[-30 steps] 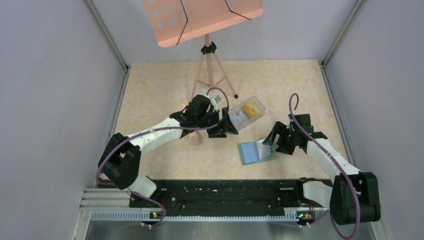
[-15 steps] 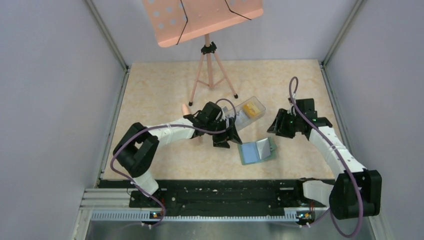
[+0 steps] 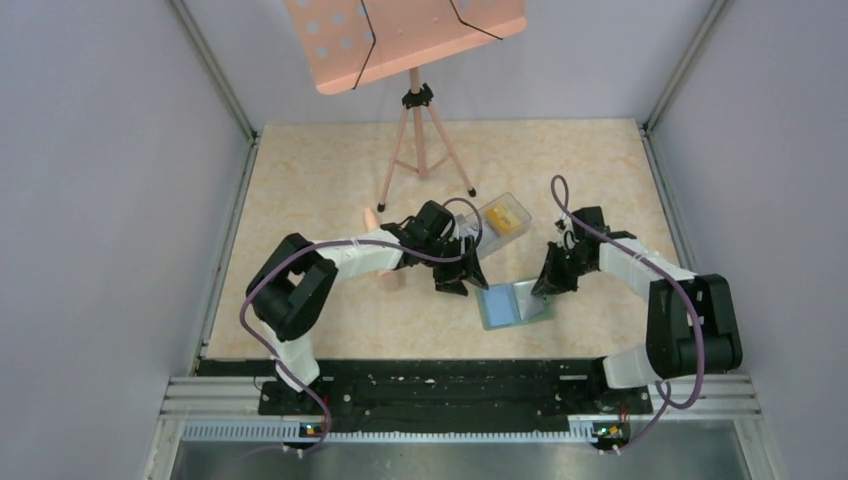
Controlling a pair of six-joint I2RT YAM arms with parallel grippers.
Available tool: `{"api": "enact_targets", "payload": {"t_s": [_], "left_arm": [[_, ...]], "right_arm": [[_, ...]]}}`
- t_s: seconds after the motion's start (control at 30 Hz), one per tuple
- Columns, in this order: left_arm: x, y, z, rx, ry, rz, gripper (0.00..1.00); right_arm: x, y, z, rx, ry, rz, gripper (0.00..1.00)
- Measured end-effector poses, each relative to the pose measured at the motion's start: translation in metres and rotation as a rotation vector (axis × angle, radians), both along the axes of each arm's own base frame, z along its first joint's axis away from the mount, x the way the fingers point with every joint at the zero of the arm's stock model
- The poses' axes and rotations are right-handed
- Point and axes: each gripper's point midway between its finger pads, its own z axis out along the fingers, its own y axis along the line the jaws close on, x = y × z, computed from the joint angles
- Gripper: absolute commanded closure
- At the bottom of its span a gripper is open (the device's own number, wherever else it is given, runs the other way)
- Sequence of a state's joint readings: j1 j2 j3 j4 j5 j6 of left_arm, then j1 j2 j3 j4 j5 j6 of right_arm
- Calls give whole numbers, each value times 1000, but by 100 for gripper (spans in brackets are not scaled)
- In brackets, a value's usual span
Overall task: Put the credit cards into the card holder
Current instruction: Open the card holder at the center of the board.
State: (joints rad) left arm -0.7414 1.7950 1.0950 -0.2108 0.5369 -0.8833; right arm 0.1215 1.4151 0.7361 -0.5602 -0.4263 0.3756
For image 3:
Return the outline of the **clear plastic card box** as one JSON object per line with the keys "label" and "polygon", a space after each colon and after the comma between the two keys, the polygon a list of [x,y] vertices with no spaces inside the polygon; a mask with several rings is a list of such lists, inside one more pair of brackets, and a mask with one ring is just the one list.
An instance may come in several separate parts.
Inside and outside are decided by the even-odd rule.
{"label": "clear plastic card box", "polygon": [[484,259],[524,235],[530,228],[531,213],[510,192],[504,193],[478,209],[481,214],[482,239],[477,246],[479,259]]}

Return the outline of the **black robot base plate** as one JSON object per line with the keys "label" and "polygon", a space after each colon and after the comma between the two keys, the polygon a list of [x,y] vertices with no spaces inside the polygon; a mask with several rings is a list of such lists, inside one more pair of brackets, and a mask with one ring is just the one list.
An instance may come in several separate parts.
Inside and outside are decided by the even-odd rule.
{"label": "black robot base plate", "polygon": [[281,380],[263,384],[269,395],[262,415],[316,415],[350,418],[375,407],[379,418],[422,421],[446,404],[470,411],[472,421],[498,405],[540,406],[552,415],[557,404],[567,414],[650,414],[646,388],[603,390],[593,361],[553,360],[321,360],[316,393],[296,393]]}

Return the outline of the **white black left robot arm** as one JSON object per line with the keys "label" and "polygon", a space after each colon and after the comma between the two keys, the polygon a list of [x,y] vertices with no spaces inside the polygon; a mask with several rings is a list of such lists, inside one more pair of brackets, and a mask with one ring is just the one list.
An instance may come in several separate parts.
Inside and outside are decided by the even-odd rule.
{"label": "white black left robot arm", "polygon": [[478,256],[481,234],[462,234],[446,204],[428,201],[399,223],[390,222],[353,237],[309,241],[299,233],[283,238],[254,275],[239,321],[249,312],[269,331],[246,331],[270,353],[285,384],[283,401],[297,413],[319,404],[320,369],[310,333],[333,286],[366,274],[423,265],[441,293],[466,296],[470,286],[487,289]]}

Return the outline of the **green leather card holder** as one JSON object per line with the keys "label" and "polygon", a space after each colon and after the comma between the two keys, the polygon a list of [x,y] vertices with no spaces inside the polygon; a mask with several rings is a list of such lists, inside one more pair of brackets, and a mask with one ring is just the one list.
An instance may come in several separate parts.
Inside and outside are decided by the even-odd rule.
{"label": "green leather card holder", "polygon": [[552,301],[532,294],[533,279],[491,285],[475,293],[483,329],[518,327],[554,318]]}

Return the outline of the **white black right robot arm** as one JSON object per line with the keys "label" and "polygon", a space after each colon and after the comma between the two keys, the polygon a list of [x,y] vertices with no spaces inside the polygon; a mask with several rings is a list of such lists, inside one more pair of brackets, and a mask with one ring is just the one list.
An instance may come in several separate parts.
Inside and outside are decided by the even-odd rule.
{"label": "white black right robot arm", "polygon": [[596,378],[586,385],[594,409],[614,411],[630,388],[698,372],[725,373],[741,365],[743,349],[726,278],[685,270],[632,233],[611,230],[599,206],[565,214],[556,226],[561,237],[548,245],[534,296],[573,292],[580,277],[602,272],[647,304],[644,342],[594,361]]}

